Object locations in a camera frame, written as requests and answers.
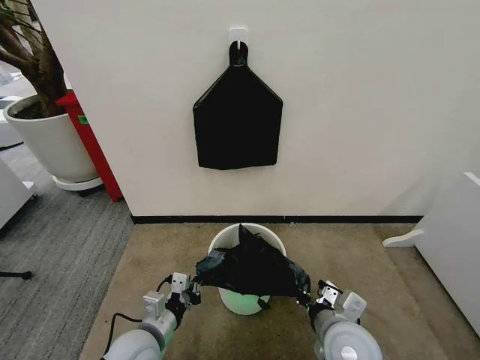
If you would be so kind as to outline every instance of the potted plant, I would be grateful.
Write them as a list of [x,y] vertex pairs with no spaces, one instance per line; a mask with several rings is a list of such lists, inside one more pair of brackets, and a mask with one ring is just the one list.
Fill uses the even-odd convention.
[[0,0],[0,60],[18,68],[37,92],[6,107],[4,117],[57,185],[95,181],[94,164],[68,114],[56,105],[67,93],[63,68],[44,28],[32,17],[37,18],[29,0]]

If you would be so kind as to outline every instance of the hanging black bag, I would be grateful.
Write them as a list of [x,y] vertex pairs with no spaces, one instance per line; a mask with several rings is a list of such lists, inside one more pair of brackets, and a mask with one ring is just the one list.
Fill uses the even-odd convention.
[[193,106],[198,164],[217,170],[275,165],[283,101],[233,42],[229,67]]

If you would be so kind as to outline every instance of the green sticker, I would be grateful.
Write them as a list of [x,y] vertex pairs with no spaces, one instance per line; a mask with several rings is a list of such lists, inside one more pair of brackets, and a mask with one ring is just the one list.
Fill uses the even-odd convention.
[[82,125],[88,125],[89,121],[87,120],[87,117],[85,115],[78,115],[78,121]]

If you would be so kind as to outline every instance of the soil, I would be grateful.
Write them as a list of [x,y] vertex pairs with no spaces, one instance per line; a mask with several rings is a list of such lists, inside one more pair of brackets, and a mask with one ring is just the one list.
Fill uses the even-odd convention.
[[33,119],[43,119],[46,116],[42,112],[42,106],[40,105],[39,102],[37,102],[37,103],[33,103],[30,106],[27,106],[25,109],[21,109],[19,112],[17,112],[14,115],[14,117],[17,119],[33,120]]

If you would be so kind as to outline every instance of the plant pot saucer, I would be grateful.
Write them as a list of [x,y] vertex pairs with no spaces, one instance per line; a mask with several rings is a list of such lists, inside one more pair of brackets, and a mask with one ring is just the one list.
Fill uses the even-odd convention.
[[54,175],[52,175],[52,179],[59,188],[66,191],[88,190],[88,189],[96,188],[97,186],[100,186],[104,183],[100,176],[98,176],[97,178],[93,178],[92,180],[82,181],[82,182],[66,182],[66,181],[59,180]]

